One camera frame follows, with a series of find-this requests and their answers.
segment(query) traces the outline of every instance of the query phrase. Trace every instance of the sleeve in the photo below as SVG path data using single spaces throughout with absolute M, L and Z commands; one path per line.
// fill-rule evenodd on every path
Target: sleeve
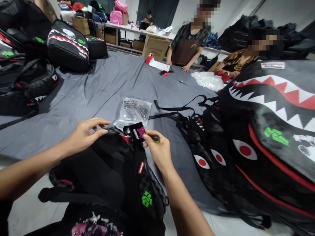
M 185 27 L 186 27 L 186 25 L 183 25 L 183 26 L 179 29 L 179 31 L 177 32 L 177 34 L 176 34 L 176 36 L 175 36 L 173 42 L 171 43 L 171 47 L 172 47 L 173 50 L 175 50 L 175 49 L 177 48 L 179 42 L 180 42 L 181 39 L 183 38 L 183 33 L 184 33 L 184 31 L 185 31 Z
M 8 236 L 8 217 L 12 208 L 11 202 L 0 202 L 0 235 Z
M 207 41 L 208 41 L 208 38 L 209 38 L 209 36 L 210 36 L 210 33 L 211 33 L 211 30 L 210 30 L 210 29 L 207 29 L 207 30 L 205 31 L 205 33 L 203 34 L 202 39 L 201 39 L 201 41 L 200 41 L 200 43 L 199 43 L 199 47 L 204 48 L 204 47 L 206 46 Z

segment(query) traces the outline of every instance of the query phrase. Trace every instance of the table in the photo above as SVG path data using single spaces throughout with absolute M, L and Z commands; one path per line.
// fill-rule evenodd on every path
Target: table
M 96 22 L 94 21 L 94 24 L 97 24 L 97 25 L 102 25 L 102 23 L 100 22 Z M 129 32 L 132 32 L 132 33 L 138 33 L 140 35 L 153 35 L 153 36 L 158 36 L 158 37 L 161 37 L 161 38 L 165 38 L 165 39 L 168 39 L 170 41 L 173 41 L 176 34 L 174 33 L 170 33 L 168 36 L 166 35 L 158 35 L 158 34 L 155 34 L 155 33 L 150 33 L 150 32 L 147 32 L 146 30 L 139 30 L 138 28 L 136 27 L 133 27 L 131 29 L 131 26 L 125 26 L 125 25 L 116 25 L 116 24 L 113 24 L 111 22 L 106 22 L 106 23 L 103 23 L 103 25 L 105 25 L 106 27 L 110 27 L 110 28 L 114 28 L 116 29 L 116 45 L 114 44 L 109 44 L 107 43 L 107 45 L 109 46 L 112 46 L 112 47 L 115 47 L 117 50 L 119 49 L 127 49 L 131 52 L 138 52 L 138 53 L 142 53 L 142 51 L 139 51 L 139 50 L 135 50 L 135 49 L 130 49 L 130 48 L 126 48 L 126 47 L 122 47 L 120 45 L 118 45 L 118 30 L 125 30 L 125 31 L 129 31 Z M 227 51 L 224 51 L 224 50 L 217 50 L 217 49 L 214 49 L 214 48 L 209 48 L 209 47 L 205 47 L 204 50 L 207 50 L 207 51 L 210 51 L 210 52 L 214 52 L 214 53 L 217 53 L 217 56 L 219 54 L 224 54 L 224 55 L 230 55 L 231 53 L 227 52 Z

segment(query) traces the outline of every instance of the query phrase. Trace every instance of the brown apron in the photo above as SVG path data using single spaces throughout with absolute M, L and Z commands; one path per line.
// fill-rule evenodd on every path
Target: brown apron
M 199 47 L 202 36 L 205 33 L 205 29 L 202 31 L 198 39 L 182 39 L 176 50 L 172 54 L 172 64 L 185 66 L 196 54 Z

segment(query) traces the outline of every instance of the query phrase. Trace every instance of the green logo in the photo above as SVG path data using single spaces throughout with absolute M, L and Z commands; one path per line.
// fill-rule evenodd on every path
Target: green logo
M 271 135 L 272 135 L 272 139 L 277 141 L 277 142 L 280 142 L 284 145 L 287 145 L 289 146 L 289 141 L 286 140 L 284 137 L 282 137 L 282 132 L 280 132 L 279 130 L 276 130 L 276 129 L 271 129 L 271 128 L 267 128 L 265 130 L 265 135 L 269 138 Z
M 85 44 L 85 42 L 83 40 L 81 40 L 81 39 L 78 39 L 78 42 L 82 43 L 82 44 Z
M 42 40 L 41 38 L 36 37 L 36 39 L 37 39 L 37 41 L 40 42 L 40 43 L 44 43 L 44 42 L 45 42 L 45 41 Z
M 13 52 L 8 52 L 8 51 L 3 51 L 1 54 L 4 55 L 4 56 L 7 56 L 7 57 L 14 55 Z
M 142 204 L 145 205 L 145 207 L 152 205 L 151 194 L 149 194 L 147 191 L 144 192 L 142 197 Z

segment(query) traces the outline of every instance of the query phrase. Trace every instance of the hand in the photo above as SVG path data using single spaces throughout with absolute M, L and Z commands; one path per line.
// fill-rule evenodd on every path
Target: hand
M 171 60 L 166 60 L 166 64 L 169 66 L 172 66 L 172 61 Z
M 157 134 L 160 137 L 158 144 L 154 143 L 150 136 Z M 162 134 L 155 130 L 148 130 L 147 134 L 142 136 L 145 140 L 143 147 L 149 147 L 153 161 L 157 165 L 158 169 L 162 174 L 166 174 L 169 170 L 173 170 L 173 162 L 171 158 L 171 147 L 170 141 L 165 138 Z
M 109 125 L 110 121 L 94 117 L 86 121 L 81 121 L 73 133 L 64 141 L 67 147 L 67 156 L 71 156 L 81 152 L 91 146 L 99 137 L 107 134 L 105 125 Z M 95 133 L 90 135 L 90 129 L 94 129 Z
M 185 66 L 183 66 L 183 67 L 181 68 L 181 70 L 184 71 L 184 72 L 187 72 L 187 71 L 189 71 L 189 68 L 190 68 L 190 66 L 185 65 Z
M 238 76 L 240 74 L 239 71 L 232 71 L 230 72 L 230 75 L 233 76 L 233 78 L 235 78 L 236 76 Z

